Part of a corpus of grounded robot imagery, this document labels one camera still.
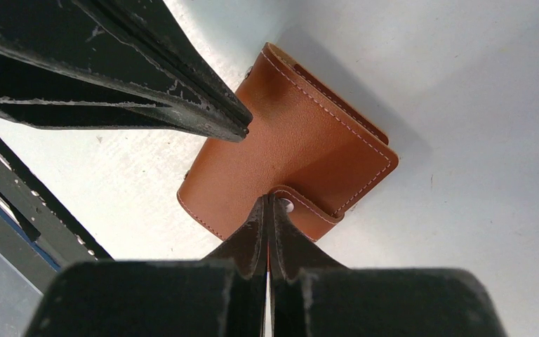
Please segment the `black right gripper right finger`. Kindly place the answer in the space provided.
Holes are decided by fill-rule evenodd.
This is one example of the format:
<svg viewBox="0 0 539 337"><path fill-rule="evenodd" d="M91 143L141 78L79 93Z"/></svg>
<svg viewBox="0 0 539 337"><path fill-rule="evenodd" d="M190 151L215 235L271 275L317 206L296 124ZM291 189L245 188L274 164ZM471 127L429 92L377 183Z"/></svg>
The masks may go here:
<svg viewBox="0 0 539 337"><path fill-rule="evenodd" d="M268 197L275 336L505 336L484 285L457 268L345 267Z"/></svg>

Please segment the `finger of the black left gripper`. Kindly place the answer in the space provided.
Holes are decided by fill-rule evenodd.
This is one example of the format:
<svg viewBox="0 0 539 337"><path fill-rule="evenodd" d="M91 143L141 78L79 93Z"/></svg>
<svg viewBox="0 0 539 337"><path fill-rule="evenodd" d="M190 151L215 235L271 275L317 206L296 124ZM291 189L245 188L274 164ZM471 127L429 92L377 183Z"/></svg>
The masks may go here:
<svg viewBox="0 0 539 337"><path fill-rule="evenodd" d="M170 129L239 142L249 113L227 88L216 100L177 72L153 91L50 62L0 36L0 119L50 130Z"/></svg>
<svg viewBox="0 0 539 337"><path fill-rule="evenodd" d="M179 109L237 128L252 122L252 114L195 49L163 1L75 4L170 77L162 93Z"/></svg>

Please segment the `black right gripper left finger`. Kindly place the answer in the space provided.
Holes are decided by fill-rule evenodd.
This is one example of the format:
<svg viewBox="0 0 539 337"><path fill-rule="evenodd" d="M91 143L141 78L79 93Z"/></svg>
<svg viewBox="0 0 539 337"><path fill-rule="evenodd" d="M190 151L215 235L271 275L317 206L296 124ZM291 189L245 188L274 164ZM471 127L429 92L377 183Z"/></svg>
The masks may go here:
<svg viewBox="0 0 539 337"><path fill-rule="evenodd" d="M267 198L200 260L76 263L51 283L27 336L263 336Z"/></svg>

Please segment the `brown leather card holder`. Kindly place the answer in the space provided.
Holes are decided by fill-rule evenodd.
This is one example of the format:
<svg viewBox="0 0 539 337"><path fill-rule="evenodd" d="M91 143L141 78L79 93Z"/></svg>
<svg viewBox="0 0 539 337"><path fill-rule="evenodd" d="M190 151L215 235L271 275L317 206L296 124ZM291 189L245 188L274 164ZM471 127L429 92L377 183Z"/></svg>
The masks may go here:
<svg viewBox="0 0 539 337"><path fill-rule="evenodd" d="M265 44L237 97L253 120L239 143L208 139L180 186L180 205L227 239L267 193L294 225L322 238L399 163L387 136L302 65Z"/></svg>

